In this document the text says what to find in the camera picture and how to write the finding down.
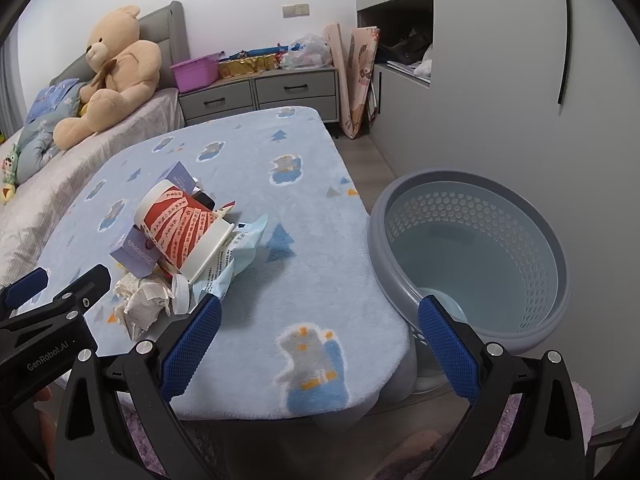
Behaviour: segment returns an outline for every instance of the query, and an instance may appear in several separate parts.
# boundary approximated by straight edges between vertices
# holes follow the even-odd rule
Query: purple plastic bin
[[[209,86],[218,79],[218,60],[220,54],[190,59],[171,66],[175,82],[181,93]]]

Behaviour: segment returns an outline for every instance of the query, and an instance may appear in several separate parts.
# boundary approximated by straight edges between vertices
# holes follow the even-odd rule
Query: gray curtain
[[[0,47],[0,131],[5,137],[11,137],[24,124],[24,117],[20,110],[20,101],[16,89],[20,88],[20,81],[14,81],[14,67],[17,59],[12,59],[12,42],[17,42],[16,30]]]

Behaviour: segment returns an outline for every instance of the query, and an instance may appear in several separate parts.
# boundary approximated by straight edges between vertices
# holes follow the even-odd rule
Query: gray trash can
[[[426,344],[417,309],[429,294],[513,354],[542,343],[567,308],[558,238],[531,204],[487,178],[449,170],[399,178],[378,198],[368,238],[378,283],[412,327],[418,360]]]

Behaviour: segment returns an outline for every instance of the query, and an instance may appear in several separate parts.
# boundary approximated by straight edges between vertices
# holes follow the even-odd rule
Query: drawer
[[[334,97],[310,97],[309,99],[292,99],[277,103],[265,103],[260,105],[260,110],[267,108],[280,108],[281,106],[307,106],[316,110],[323,121],[337,121],[338,107]]]
[[[251,86],[248,81],[203,89],[180,97],[180,107],[185,120],[252,105]]]
[[[257,78],[258,102],[274,103],[289,99],[335,95],[335,72],[303,72]]]
[[[224,112],[218,112],[217,114],[202,115],[200,117],[184,121],[184,124],[186,126],[193,126],[194,124],[206,123],[207,121],[212,121],[213,119],[222,119],[223,117],[231,117],[232,115],[245,114],[247,112],[253,111],[253,106],[245,106],[242,108],[235,108],[233,110],[225,110]]]

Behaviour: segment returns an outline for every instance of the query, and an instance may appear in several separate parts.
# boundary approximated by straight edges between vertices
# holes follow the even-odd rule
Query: blue textured pad
[[[160,392],[167,402],[187,389],[221,322],[220,300],[212,296],[162,362]]]
[[[420,330],[453,389],[471,404],[480,394],[478,363],[429,298],[418,307]]]
[[[49,283],[49,277],[46,270],[41,267],[32,270],[7,288],[6,306],[11,310],[20,307],[47,288],[47,283]]]

